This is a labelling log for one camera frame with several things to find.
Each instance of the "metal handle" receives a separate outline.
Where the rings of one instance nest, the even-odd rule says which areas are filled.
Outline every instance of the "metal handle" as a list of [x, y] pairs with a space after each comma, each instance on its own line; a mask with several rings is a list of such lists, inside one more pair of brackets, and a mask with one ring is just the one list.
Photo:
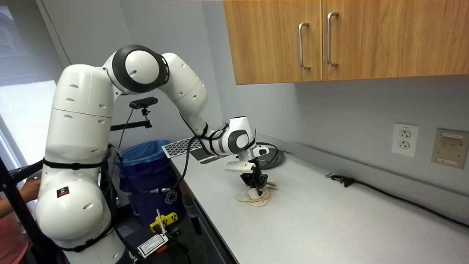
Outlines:
[[305, 67], [303, 65], [303, 41], [302, 41], [302, 35], [301, 35], [301, 28], [303, 26], [309, 26], [309, 23], [301, 23], [298, 25], [298, 37], [300, 39], [300, 66], [301, 66], [301, 69], [303, 70], [309, 70], [311, 69], [311, 67]]
[[331, 16], [339, 16], [339, 12], [327, 14], [327, 65], [337, 67], [338, 63], [331, 62]]

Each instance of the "wooden cabinet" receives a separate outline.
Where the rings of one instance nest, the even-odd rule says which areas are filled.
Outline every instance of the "wooden cabinet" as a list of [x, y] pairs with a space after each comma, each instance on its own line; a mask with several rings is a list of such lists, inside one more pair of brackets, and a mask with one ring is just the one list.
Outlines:
[[324, 80], [469, 74], [469, 0], [323, 0], [323, 18]]
[[[224, 6], [237, 84], [469, 74], [469, 0], [224, 0]], [[308, 70], [300, 67], [304, 22]], [[337, 66], [328, 65], [329, 54]]]
[[[225, 0], [236, 84], [322, 80], [321, 0]], [[303, 64], [300, 67], [299, 25]]]

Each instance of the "outlet cover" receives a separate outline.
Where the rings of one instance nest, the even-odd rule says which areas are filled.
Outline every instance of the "outlet cover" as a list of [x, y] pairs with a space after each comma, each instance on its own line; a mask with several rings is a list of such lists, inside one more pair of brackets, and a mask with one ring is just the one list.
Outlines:
[[431, 162], [464, 169], [469, 148], [469, 132], [437, 129]]
[[415, 157], [417, 149], [418, 125], [394, 123], [391, 152]]

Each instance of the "person's hand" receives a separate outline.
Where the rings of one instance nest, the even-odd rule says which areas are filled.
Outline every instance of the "person's hand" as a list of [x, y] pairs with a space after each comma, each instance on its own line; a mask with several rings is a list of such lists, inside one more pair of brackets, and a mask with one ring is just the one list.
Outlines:
[[27, 179], [23, 188], [20, 190], [21, 197], [24, 202], [30, 202], [38, 198], [39, 187], [41, 186], [41, 180]]

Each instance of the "white countertop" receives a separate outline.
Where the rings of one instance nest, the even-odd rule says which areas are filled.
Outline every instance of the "white countertop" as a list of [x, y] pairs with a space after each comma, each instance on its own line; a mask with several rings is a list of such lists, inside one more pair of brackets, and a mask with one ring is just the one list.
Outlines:
[[[226, 172], [229, 156], [200, 164], [185, 181], [240, 264], [467, 264], [469, 231], [292, 155], [263, 170], [279, 189], [265, 207], [236, 200], [247, 189]], [[182, 173], [185, 155], [172, 159]]]

